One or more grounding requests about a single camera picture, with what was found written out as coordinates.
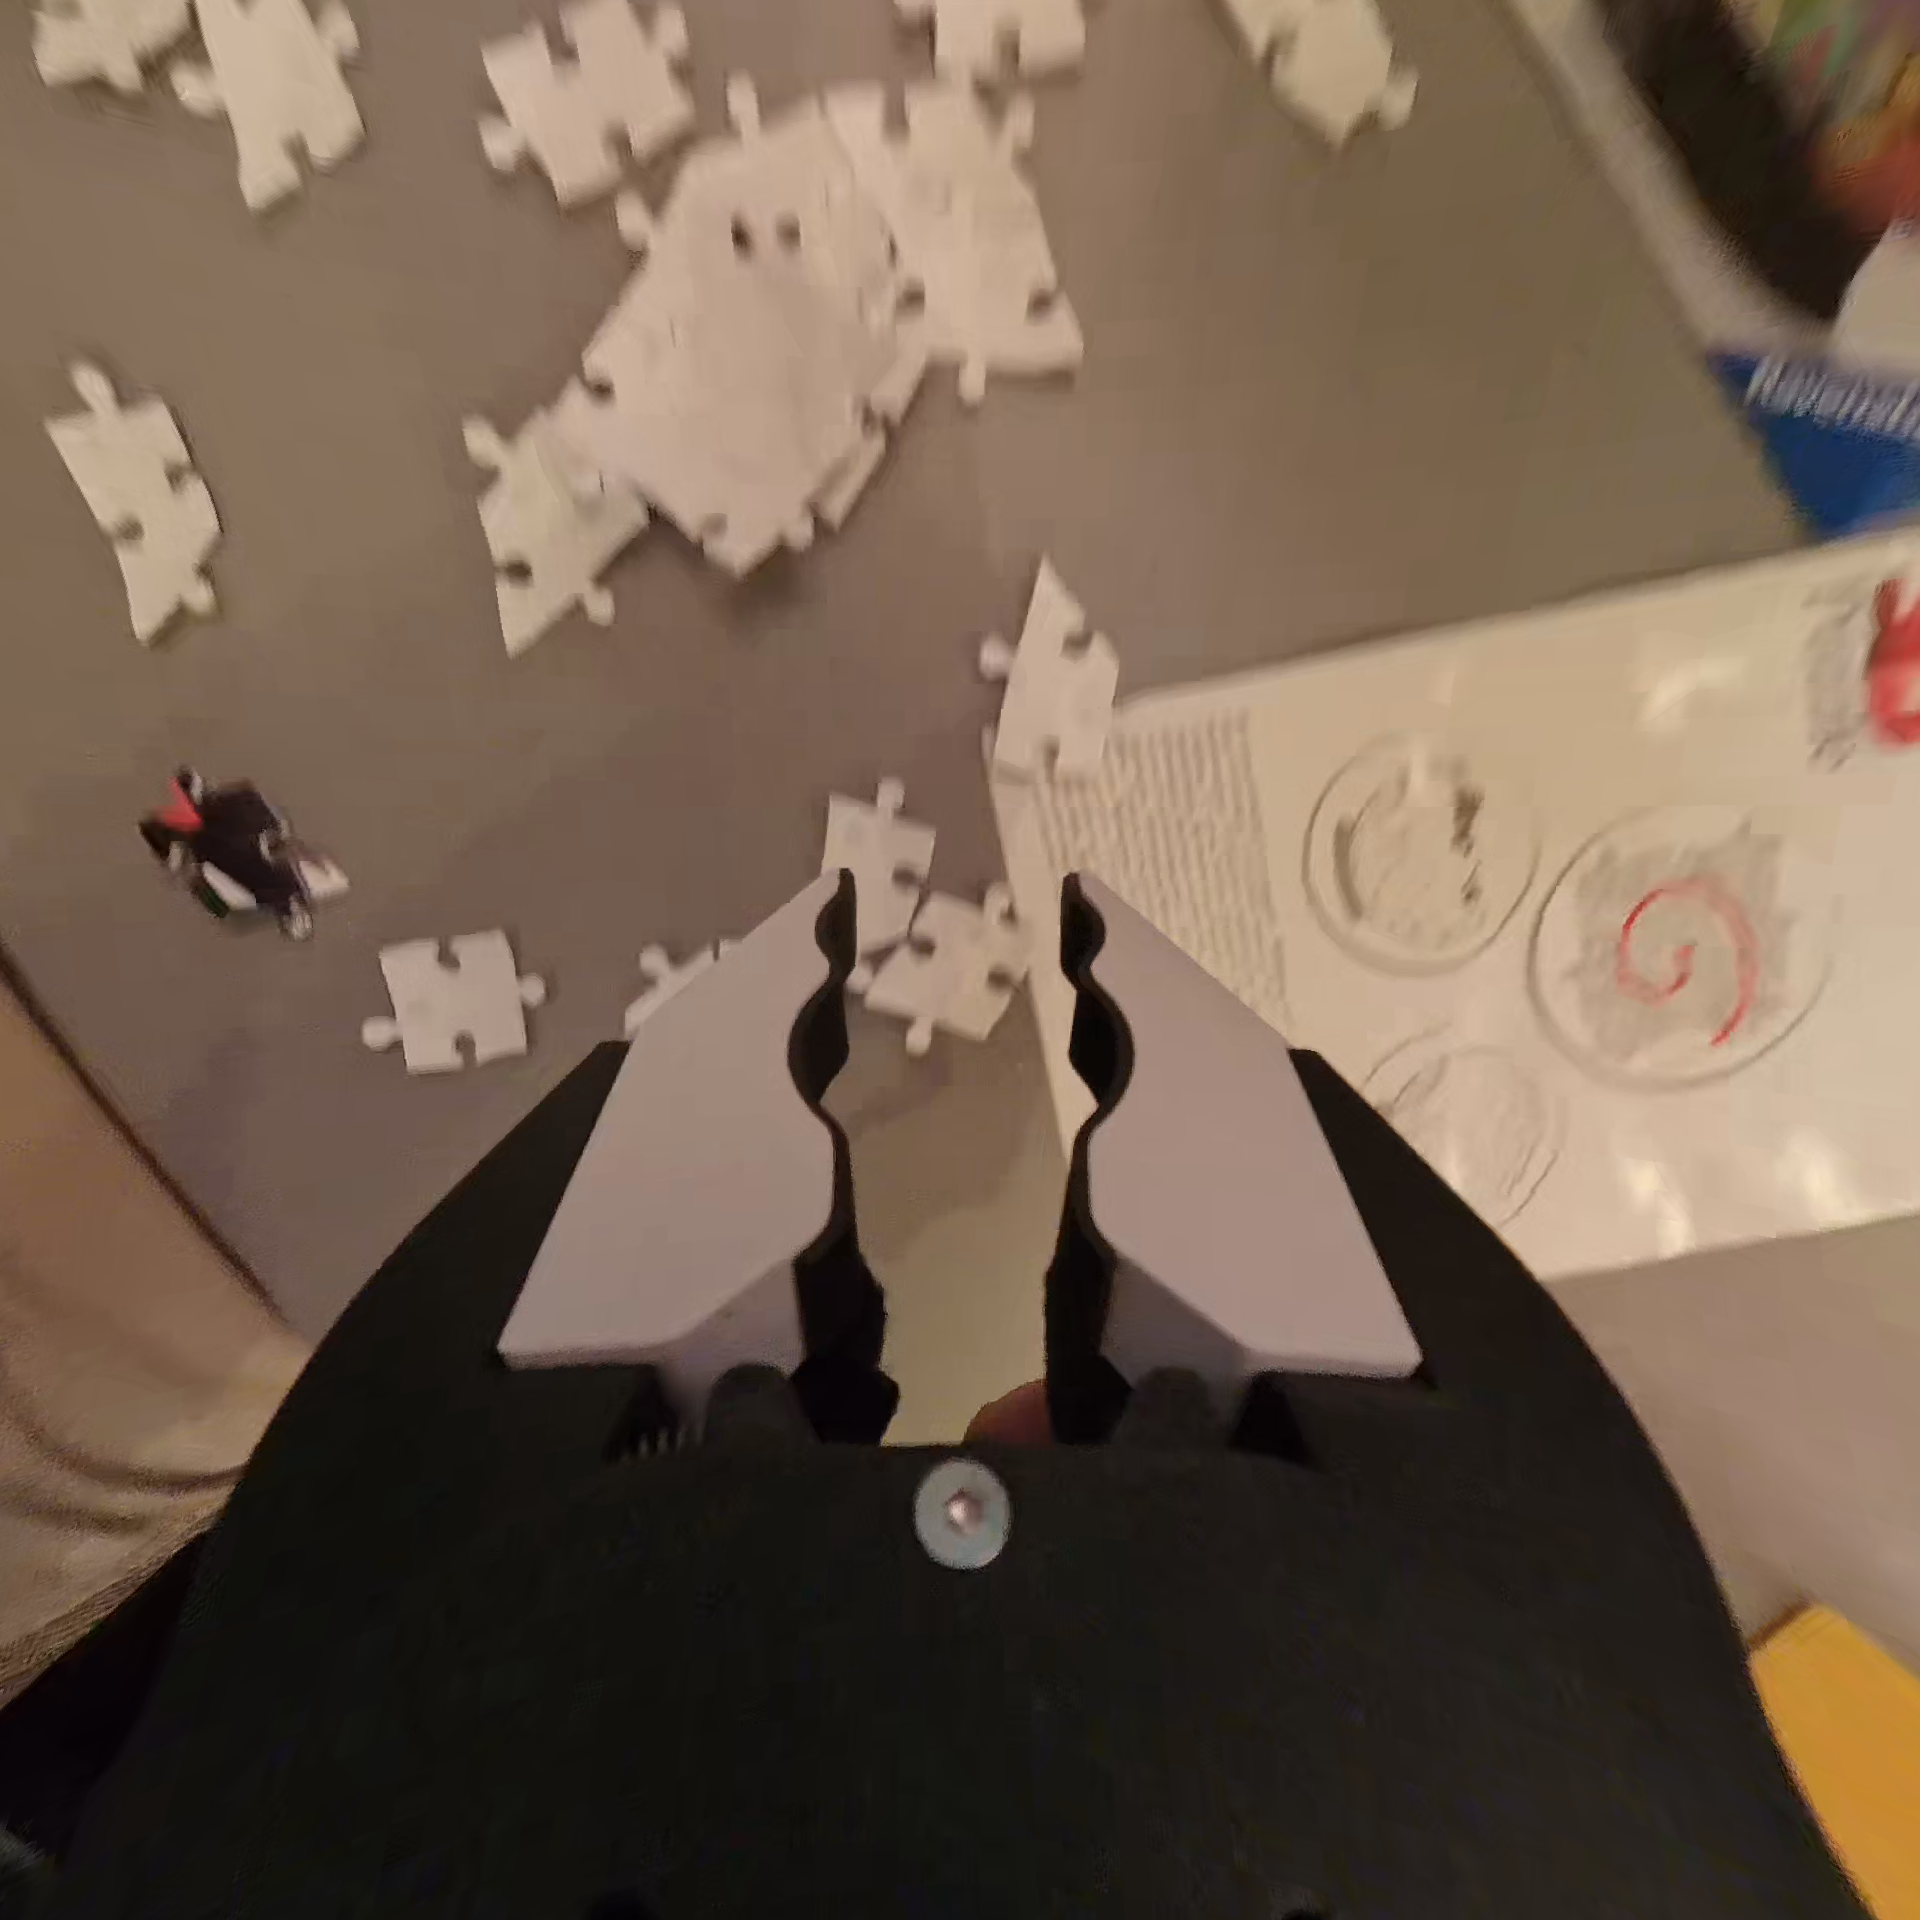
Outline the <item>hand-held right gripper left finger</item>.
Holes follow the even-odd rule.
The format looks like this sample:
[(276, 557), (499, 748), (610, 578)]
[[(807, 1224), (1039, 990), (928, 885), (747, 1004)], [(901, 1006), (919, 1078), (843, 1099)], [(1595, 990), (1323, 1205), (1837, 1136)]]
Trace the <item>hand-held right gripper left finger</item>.
[(890, 1421), (883, 1290), (826, 1110), (855, 961), (849, 872), (714, 958), (642, 953), (625, 1061), (499, 1334), (509, 1368), (637, 1365), (677, 1424), (763, 1368), (817, 1424)]

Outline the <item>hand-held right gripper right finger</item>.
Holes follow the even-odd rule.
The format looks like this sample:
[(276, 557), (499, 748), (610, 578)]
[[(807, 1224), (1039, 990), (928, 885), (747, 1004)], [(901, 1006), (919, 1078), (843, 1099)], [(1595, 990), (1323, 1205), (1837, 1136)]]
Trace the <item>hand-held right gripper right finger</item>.
[(1091, 872), (1060, 893), (1073, 1128), (1047, 1416), (1113, 1429), (1145, 1378), (1235, 1424), (1258, 1380), (1425, 1365), (1282, 1034)]

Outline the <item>white puzzle pieces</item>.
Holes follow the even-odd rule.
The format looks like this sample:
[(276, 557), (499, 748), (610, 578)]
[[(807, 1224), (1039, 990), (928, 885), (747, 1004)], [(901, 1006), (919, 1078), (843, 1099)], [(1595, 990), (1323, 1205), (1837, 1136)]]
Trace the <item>white puzzle pieces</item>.
[[(1073, 73), (1087, 58), (1083, 4), (890, 4), (927, 20), (935, 80), (991, 86), (1013, 75)], [(1275, 99), (1330, 149), (1368, 123), (1404, 125), (1418, 96), (1379, 4), (1221, 4)], [(621, 162), (663, 157), (695, 131), (683, 82), (689, 22), (677, 4), (565, 4), (567, 58), (540, 22), (485, 44), (496, 113), (477, 134), (499, 173), (535, 166), (560, 209), (632, 192)], [(47, 86), (137, 96), (163, 58), (181, 107), (224, 118), (245, 204), (268, 213), (360, 152), (367, 118), (348, 80), (362, 38), (348, 4), (32, 4), (32, 59)], [(175, 410), (128, 397), (87, 361), (68, 371), (77, 406), (44, 430), (87, 512), (112, 544), (128, 621), (154, 645), (179, 617), (211, 617), (209, 577), (224, 528)], [(1113, 724), (1117, 659), (1042, 560), (1017, 640), (991, 635), (976, 669), (999, 683), (987, 731), (994, 782), (1088, 779)], [(855, 880), (851, 990), (903, 1021), (908, 1051), (935, 1030), (985, 1040), (1025, 977), (1007, 889), (981, 904), (928, 889), (935, 833), (903, 813), (899, 779), (874, 801), (829, 797), (824, 873)], [(400, 1046), (412, 1074), (519, 1058), (544, 982), (522, 972), (513, 939), (489, 928), (412, 939), (378, 958), (392, 1011), (363, 1021), (369, 1049)]]

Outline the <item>dark printed puzzle piece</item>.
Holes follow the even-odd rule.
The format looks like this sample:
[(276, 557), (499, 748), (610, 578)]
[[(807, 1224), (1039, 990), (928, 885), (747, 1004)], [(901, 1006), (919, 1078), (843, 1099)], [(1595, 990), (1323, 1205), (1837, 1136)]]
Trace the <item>dark printed puzzle piece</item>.
[(308, 846), (251, 782), (211, 782), (175, 769), (164, 801), (137, 834), (148, 854), (217, 921), (274, 923), (313, 937), (320, 906), (346, 899), (346, 868)]

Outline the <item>assembled white puzzle ball section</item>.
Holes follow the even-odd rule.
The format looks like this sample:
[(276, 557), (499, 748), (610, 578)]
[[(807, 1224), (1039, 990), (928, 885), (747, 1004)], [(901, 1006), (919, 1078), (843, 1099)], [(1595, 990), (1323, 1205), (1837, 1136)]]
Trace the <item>assembled white puzzle ball section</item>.
[(608, 572), (657, 521), (745, 578), (845, 523), (928, 373), (967, 406), (1067, 378), (1087, 339), (1027, 172), (1025, 86), (813, 89), (727, 131), (665, 202), (616, 198), (633, 267), (578, 373), (509, 436), (464, 421), (509, 659), (608, 627)]

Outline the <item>blue puzzle box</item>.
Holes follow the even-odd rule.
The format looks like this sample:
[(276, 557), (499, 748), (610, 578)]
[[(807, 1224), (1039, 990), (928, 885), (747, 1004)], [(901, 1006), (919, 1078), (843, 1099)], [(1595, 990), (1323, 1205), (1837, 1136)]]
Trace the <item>blue puzzle box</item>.
[(1919, 4), (1509, 9), (1796, 518), (1915, 525)]

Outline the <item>white instruction leaflet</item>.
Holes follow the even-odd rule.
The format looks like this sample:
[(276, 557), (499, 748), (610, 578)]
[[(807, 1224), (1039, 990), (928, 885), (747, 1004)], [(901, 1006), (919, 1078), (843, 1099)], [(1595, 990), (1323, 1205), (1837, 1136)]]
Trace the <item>white instruction leaflet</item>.
[(1063, 1140), (1060, 882), (1319, 1051), (1546, 1281), (1915, 1213), (1915, 531), (1113, 708), (991, 773)]

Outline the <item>person's beige trousers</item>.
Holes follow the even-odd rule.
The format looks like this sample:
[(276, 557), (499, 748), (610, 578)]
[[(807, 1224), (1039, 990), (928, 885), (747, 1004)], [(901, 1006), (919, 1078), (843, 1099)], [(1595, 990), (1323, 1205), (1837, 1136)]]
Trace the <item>person's beige trousers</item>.
[(217, 1521), (304, 1368), (3, 988), (3, 1699)]

